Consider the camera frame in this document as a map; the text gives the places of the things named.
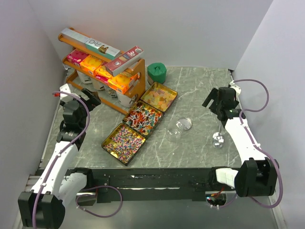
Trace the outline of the metal candy scoop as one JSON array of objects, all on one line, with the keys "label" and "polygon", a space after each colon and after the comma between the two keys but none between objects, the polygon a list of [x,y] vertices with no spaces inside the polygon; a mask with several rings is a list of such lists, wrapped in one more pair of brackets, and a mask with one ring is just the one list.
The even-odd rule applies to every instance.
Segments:
[{"label": "metal candy scoop", "polygon": [[221,130],[222,130],[222,125],[219,125],[218,131],[216,131],[212,135],[212,143],[214,148],[216,149],[222,148],[224,144],[224,136],[221,133]]}]

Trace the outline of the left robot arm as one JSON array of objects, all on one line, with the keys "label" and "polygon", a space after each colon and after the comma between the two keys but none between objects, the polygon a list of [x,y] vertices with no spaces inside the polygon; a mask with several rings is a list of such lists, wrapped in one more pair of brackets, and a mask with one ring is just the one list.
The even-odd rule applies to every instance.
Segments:
[{"label": "left robot arm", "polygon": [[90,123],[90,111],[101,104],[97,92],[83,88],[82,96],[71,92],[68,83],[52,94],[60,99],[63,120],[57,135],[55,149],[42,175],[29,191],[18,198],[23,226],[29,228],[58,229],[63,223],[67,206],[81,190],[94,187],[90,169],[76,168],[65,179],[68,166],[78,154]]}]

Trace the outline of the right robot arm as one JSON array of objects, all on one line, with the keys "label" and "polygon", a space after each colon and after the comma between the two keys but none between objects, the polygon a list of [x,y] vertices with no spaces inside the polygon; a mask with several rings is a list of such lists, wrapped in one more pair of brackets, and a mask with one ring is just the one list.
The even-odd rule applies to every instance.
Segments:
[{"label": "right robot arm", "polygon": [[262,152],[255,140],[244,112],[238,108],[240,93],[241,88],[231,81],[226,87],[213,88],[202,104],[217,116],[231,136],[242,162],[239,169],[213,168],[208,184],[213,190],[227,185],[240,197],[271,196],[275,192],[278,164]]}]

